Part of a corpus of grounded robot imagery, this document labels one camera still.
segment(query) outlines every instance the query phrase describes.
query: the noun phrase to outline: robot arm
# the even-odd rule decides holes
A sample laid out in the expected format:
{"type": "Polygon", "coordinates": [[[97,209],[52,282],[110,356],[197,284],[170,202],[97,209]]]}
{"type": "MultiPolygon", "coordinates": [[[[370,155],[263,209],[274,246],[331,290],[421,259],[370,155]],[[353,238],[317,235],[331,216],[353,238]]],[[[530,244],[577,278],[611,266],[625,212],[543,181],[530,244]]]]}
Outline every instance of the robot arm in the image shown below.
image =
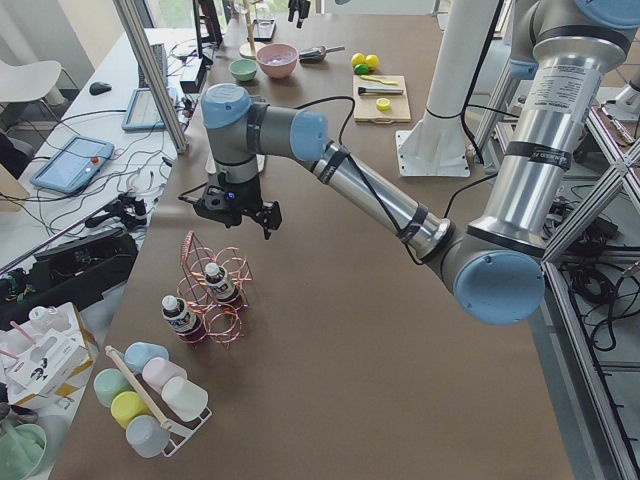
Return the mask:
{"type": "MultiPolygon", "coordinates": [[[[637,27],[638,1],[627,3],[636,5],[637,27]]],[[[484,214],[466,231],[436,217],[329,140],[324,116],[255,101],[232,84],[211,87],[202,100],[218,173],[202,197],[190,201],[198,215],[227,227],[248,216],[268,238],[281,217],[277,202],[261,198],[255,155],[294,159],[390,229],[471,315],[499,325],[524,319],[544,295],[537,260],[544,251],[544,219],[600,80],[624,61],[635,33],[635,27],[615,29],[598,20],[607,8],[601,7],[602,13],[594,4],[598,1],[541,0],[538,13],[530,16],[526,34],[533,35],[537,73],[484,214]]]]}

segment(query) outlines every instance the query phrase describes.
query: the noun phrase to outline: black mouse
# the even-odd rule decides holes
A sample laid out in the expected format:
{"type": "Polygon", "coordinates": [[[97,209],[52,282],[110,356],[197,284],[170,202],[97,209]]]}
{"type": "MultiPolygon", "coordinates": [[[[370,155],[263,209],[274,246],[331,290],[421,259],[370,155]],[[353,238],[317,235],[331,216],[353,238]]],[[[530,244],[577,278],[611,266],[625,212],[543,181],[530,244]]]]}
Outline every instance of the black mouse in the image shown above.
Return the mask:
{"type": "Polygon", "coordinates": [[[105,82],[93,82],[89,87],[89,93],[91,95],[100,95],[102,93],[111,90],[111,85],[105,82]]]}

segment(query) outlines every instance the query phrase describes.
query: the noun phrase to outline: white desk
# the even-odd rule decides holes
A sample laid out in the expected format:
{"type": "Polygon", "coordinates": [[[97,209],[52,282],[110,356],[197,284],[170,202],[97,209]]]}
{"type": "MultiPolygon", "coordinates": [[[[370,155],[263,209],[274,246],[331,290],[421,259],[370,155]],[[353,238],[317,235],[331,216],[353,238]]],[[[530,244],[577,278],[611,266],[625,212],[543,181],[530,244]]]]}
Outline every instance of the white desk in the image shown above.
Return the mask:
{"type": "MultiPolygon", "coordinates": [[[[180,43],[176,51],[189,52],[195,48],[195,40],[192,30],[172,30],[157,29],[149,30],[148,37],[151,44],[164,42],[167,52],[180,43]]],[[[179,61],[169,59],[169,73],[179,70],[179,61]]],[[[179,75],[170,77],[170,85],[179,87],[179,75]]],[[[79,92],[78,97],[69,107],[65,118],[73,117],[87,112],[100,110],[125,110],[129,104],[132,91],[138,87],[138,66],[129,45],[126,35],[122,35],[115,43],[102,64],[95,71],[87,85],[79,92]],[[98,96],[89,93],[89,86],[95,81],[107,82],[112,85],[110,92],[98,96]]],[[[170,168],[163,162],[162,157],[173,160],[176,158],[176,151],[171,143],[171,139],[165,130],[139,133],[125,133],[122,130],[123,113],[100,113],[83,116],[69,121],[65,121],[78,133],[83,136],[98,138],[109,141],[115,145],[115,153],[124,150],[120,156],[114,160],[107,161],[101,171],[94,177],[91,184],[85,189],[83,194],[56,202],[41,204],[39,211],[38,203],[27,202],[25,208],[35,217],[49,224],[57,216],[72,212],[60,221],[53,224],[56,229],[61,229],[70,225],[76,220],[86,216],[92,210],[99,208],[119,193],[126,190],[126,181],[130,179],[130,185],[140,191],[152,191],[152,196],[145,198],[147,210],[152,210],[152,201],[159,196],[164,186],[165,177],[168,176],[170,168]],[[123,173],[122,176],[109,176],[114,173],[123,173]],[[98,194],[87,197],[82,202],[84,194],[101,190],[98,194]]],[[[38,156],[51,156],[56,152],[54,147],[62,147],[75,133],[65,125],[58,125],[49,135],[47,143],[38,151],[38,156]]],[[[20,178],[20,183],[27,189],[29,194],[36,198],[36,195],[46,198],[60,198],[63,194],[50,190],[38,189],[31,185],[29,179],[43,165],[43,161],[35,160],[24,171],[20,178]]],[[[0,212],[0,242],[3,248],[0,250],[0,265],[11,262],[14,258],[23,254],[31,248],[36,247],[49,238],[49,234],[39,222],[28,215],[24,210],[17,213],[0,212]]],[[[101,225],[102,228],[113,226],[107,221],[101,225]]],[[[100,231],[100,228],[84,229],[76,228],[72,233],[86,235],[100,231]]],[[[142,235],[134,234],[137,237],[138,246],[142,243],[142,235]]],[[[59,239],[56,243],[68,241],[68,237],[59,239]]],[[[22,264],[14,267],[22,267],[28,270],[33,257],[25,260],[22,264]]],[[[82,316],[89,329],[96,335],[99,343],[106,336],[111,317],[115,312],[124,286],[120,285],[105,293],[105,300],[94,304],[82,311],[82,316]]],[[[84,389],[74,393],[72,402],[65,410],[61,406],[54,404],[39,411],[41,420],[38,422],[47,431],[49,444],[54,449],[62,444],[66,431],[73,419],[76,408],[84,389]]],[[[51,471],[51,465],[32,477],[34,479],[46,479],[51,471]]]]}

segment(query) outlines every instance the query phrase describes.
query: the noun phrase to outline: chair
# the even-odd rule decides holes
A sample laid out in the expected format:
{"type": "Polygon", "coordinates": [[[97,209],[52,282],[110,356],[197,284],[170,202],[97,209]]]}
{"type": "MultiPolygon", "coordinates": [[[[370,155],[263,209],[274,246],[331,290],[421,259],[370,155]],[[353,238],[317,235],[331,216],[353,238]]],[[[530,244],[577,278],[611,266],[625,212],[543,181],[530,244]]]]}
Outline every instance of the chair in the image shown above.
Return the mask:
{"type": "Polygon", "coordinates": [[[69,73],[55,60],[12,66],[0,60],[0,103],[40,102],[51,116],[60,121],[44,97],[56,86],[60,73],[64,72],[79,91],[69,73]]]}

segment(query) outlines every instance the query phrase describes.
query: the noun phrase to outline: pink bowl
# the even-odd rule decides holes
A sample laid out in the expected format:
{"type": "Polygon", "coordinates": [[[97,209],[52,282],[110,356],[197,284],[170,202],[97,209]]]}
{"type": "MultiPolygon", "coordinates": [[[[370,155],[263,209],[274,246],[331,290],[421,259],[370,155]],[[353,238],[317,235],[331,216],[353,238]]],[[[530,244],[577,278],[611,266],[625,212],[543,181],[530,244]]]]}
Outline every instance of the pink bowl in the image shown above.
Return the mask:
{"type": "Polygon", "coordinates": [[[284,43],[271,43],[258,50],[256,61],[271,78],[285,78],[296,68],[298,50],[284,43]]]}

